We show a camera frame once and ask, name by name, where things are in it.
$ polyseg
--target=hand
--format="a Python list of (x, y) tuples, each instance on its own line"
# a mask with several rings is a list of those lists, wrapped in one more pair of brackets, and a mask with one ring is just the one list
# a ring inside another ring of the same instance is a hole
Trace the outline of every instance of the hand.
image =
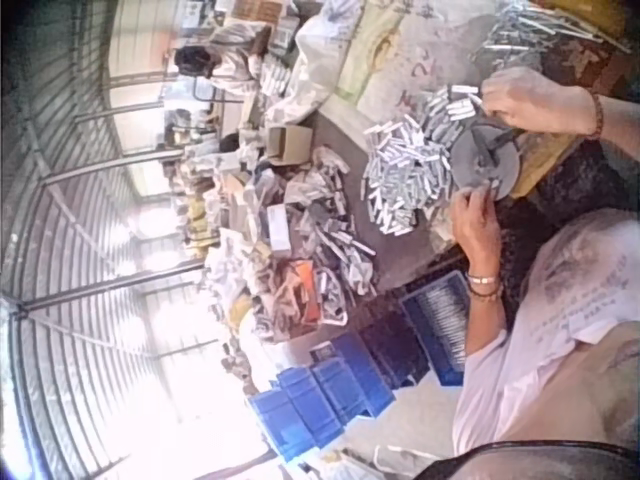
[(512, 127), (532, 132), (590, 135), (596, 110), (589, 92), (564, 87), (540, 73), (515, 67), (494, 73), (482, 83), (484, 108)]
[(469, 273), (497, 276), (500, 271), (500, 225), (490, 186), (463, 188), (451, 200), (453, 235), (469, 259)]

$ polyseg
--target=bracelet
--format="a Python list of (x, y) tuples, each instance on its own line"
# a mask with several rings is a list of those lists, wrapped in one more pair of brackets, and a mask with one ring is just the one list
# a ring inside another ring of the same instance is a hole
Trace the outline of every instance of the bracelet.
[(591, 95), (593, 99), (593, 105), (596, 108), (596, 130), (591, 134), (587, 135), (587, 140), (599, 140), (602, 135), (602, 129), (604, 128), (604, 112), (602, 111), (602, 102), (600, 102), (600, 97), (596, 92), (587, 88), (587, 92)]
[(502, 284), (500, 284), (493, 293), (484, 294), (484, 293), (476, 292), (473, 288), (471, 288), (471, 286), (469, 286), (469, 293), (471, 293), (471, 296), (485, 303), (497, 301), (502, 295), (503, 290), (504, 290), (504, 287)]
[(476, 277), (467, 272), (467, 280), (469, 283), (475, 283), (476, 285), (489, 285), (490, 283), (497, 283), (500, 277)]

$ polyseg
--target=metal parts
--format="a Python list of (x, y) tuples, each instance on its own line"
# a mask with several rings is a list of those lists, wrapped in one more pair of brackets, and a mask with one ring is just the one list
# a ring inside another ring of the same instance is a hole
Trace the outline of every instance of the metal parts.
[(482, 100), (478, 87), (446, 86), (428, 96), (425, 115), (409, 115), (366, 130), (369, 163), (360, 185), (369, 220), (385, 235), (404, 235), (417, 224), (415, 210), (427, 220), (451, 198), (449, 149), (474, 117)]
[(627, 54), (631, 53), (624, 43), (568, 12), (516, 2), (498, 14), (497, 23), (482, 46), (471, 55), (471, 60), (483, 51), (490, 51), (499, 56), (494, 61), (496, 70), (514, 64), (528, 64), (527, 59), (534, 58), (531, 54), (546, 52), (567, 36), (596, 43), (606, 41)]
[(291, 69), (276, 56), (267, 54), (260, 73), (260, 89), (268, 96), (283, 95), (291, 80)]

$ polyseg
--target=metal column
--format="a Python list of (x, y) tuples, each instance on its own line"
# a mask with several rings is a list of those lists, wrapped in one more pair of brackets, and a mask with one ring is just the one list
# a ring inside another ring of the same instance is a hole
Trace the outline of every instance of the metal column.
[(74, 118), (74, 121), (76, 123), (82, 123), (82, 122), (87, 122), (89, 120), (97, 120), (99, 118), (120, 115), (121, 113), (138, 112), (141, 110), (152, 110), (154, 108), (162, 108), (163, 106), (164, 106), (164, 102), (162, 101), (139, 103), (138, 105), (125, 105), (124, 107), (116, 107), (110, 110), (104, 110), (102, 112), (85, 113), (83, 115), (77, 115)]
[(89, 297), (91, 295), (97, 295), (99, 293), (106, 293), (111, 290), (117, 290), (119, 288), (133, 287), (142, 283), (152, 282), (154, 280), (160, 280), (174, 275), (180, 275), (181, 273), (192, 272), (194, 270), (200, 270), (204, 267), (204, 260), (187, 260), (179, 263), (175, 267), (159, 272), (140, 272), (128, 275), (125, 277), (117, 277), (112, 280), (106, 280), (103, 282), (93, 283), (91, 285), (85, 285), (83, 287), (72, 288), (53, 295), (47, 295), (45, 297), (35, 298), (33, 300), (26, 301), (22, 304), (22, 307), (31, 312), (34, 310), (41, 310), (43, 308), (59, 305), (64, 302), (70, 302), (78, 300), (80, 298)]
[(133, 87), (136, 85), (149, 85), (153, 83), (170, 83), (178, 80), (177, 73), (166, 73), (164, 71), (135, 73), (132, 75), (118, 75), (106, 79), (104, 90), (114, 88)]
[(218, 342), (219, 340), (216, 338), (213, 340), (209, 340), (208, 342), (200, 342), (200, 343), (196, 343), (195, 345), (189, 345), (188, 347), (179, 348), (177, 350), (172, 350), (170, 352), (161, 353), (159, 355), (156, 355), (154, 358), (156, 360), (160, 360), (161, 358), (164, 358), (164, 357), (170, 357), (171, 355), (178, 355), (179, 353), (189, 352), (191, 350), (196, 350), (198, 348), (207, 347), (209, 345), (212, 345)]
[(105, 160), (103, 162), (96, 162), (83, 167), (74, 168), (66, 172), (48, 175), (42, 180), (42, 183), (43, 185), (48, 186), (80, 175), (87, 175), (88, 173), (101, 172), (110, 168), (124, 167), (126, 165), (133, 165), (136, 163), (152, 162), (156, 160), (179, 160), (181, 155), (182, 150), (180, 149), (153, 150), (150, 152), (139, 153), (137, 155), (126, 155), (121, 158), (113, 158), (111, 160)]

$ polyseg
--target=round tool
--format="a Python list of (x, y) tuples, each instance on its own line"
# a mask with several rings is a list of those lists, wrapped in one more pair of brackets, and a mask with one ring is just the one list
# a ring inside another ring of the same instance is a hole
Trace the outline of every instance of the round tool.
[[(492, 151), (492, 141), (505, 130), (492, 125), (478, 125), (464, 131), (451, 149), (451, 173), (458, 188), (478, 187), (486, 180), (497, 180), (496, 200), (506, 197), (515, 186), (520, 174), (520, 155), (513, 141)], [(477, 141), (484, 140), (483, 145)]]

